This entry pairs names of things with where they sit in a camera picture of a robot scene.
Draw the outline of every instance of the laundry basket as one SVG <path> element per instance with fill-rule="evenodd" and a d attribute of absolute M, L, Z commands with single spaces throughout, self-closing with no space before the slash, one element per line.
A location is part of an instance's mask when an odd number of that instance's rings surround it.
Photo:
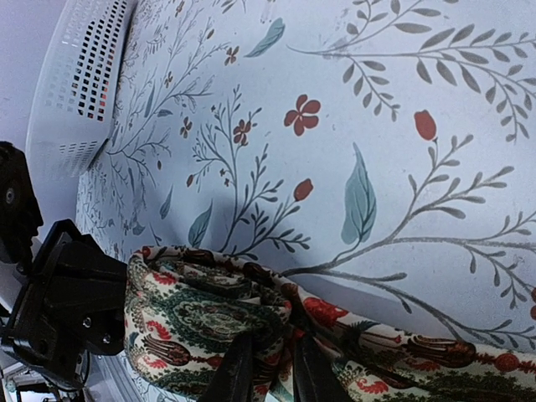
<path fill-rule="evenodd" d="M 26 157 L 33 180 L 80 176 L 110 135 L 136 0 L 67 0 L 33 98 Z"/>

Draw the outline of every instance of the folded cloth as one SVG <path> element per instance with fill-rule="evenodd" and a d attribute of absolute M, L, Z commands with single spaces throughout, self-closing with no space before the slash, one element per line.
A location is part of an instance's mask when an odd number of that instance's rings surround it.
<path fill-rule="evenodd" d="M 254 401 L 293 401 L 293 345 L 310 333 L 356 402 L 535 401 L 536 356 L 427 338 L 354 315 L 260 265 L 144 247 L 130 259 L 125 350 L 155 386 L 198 398 L 233 339 L 254 334 Z"/>

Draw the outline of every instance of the white wall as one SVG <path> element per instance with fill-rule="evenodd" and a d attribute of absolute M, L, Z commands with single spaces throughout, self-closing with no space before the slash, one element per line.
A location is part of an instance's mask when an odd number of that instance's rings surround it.
<path fill-rule="evenodd" d="M 24 150 L 34 90 L 65 0 L 0 0 L 0 139 Z M 36 183 L 45 236 L 59 219 L 74 219 L 78 180 Z"/>

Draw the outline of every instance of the floral bedsheet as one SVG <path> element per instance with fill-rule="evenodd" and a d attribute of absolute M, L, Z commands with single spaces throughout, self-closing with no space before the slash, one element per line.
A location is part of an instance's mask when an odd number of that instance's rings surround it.
<path fill-rule="evenodd" d="M 121 260 L 211 249 L 389 325 L 532 352 L 535 14 L 141 0 L 77 224 Z"/>

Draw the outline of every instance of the bolt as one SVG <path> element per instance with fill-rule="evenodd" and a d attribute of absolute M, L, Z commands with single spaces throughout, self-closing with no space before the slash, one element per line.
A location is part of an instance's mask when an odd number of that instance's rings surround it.
<path fill-rule="evenodd" d="M 13 190 L 10 187 L 8 188 L 8 191 L 6 191 L 6 203 L 13 204 L 14 200 L 15 200 L 15 190 Z"/>

